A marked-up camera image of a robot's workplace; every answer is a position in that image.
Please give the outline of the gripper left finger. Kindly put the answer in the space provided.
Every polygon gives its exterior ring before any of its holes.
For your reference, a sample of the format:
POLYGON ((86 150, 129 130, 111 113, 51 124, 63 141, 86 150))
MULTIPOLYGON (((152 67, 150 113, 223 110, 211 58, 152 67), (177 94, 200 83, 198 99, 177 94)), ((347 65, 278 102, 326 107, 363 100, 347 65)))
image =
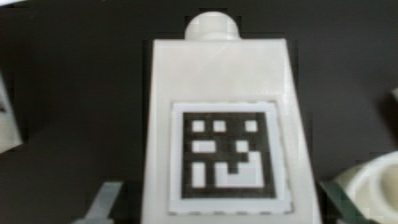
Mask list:
POLYGON ((140 224, 141 184, 102 183, 86 213, 72 224, 140 224))

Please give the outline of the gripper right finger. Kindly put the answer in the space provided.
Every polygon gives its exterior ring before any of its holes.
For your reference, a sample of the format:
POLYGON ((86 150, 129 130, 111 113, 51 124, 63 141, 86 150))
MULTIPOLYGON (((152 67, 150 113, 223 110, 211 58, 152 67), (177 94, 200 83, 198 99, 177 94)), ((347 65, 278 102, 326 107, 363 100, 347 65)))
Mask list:
POLYGON ((360 224, 362 216, 339 184, 333 181, 321 181, 319 187, 340 215, 339 223, 360 224))

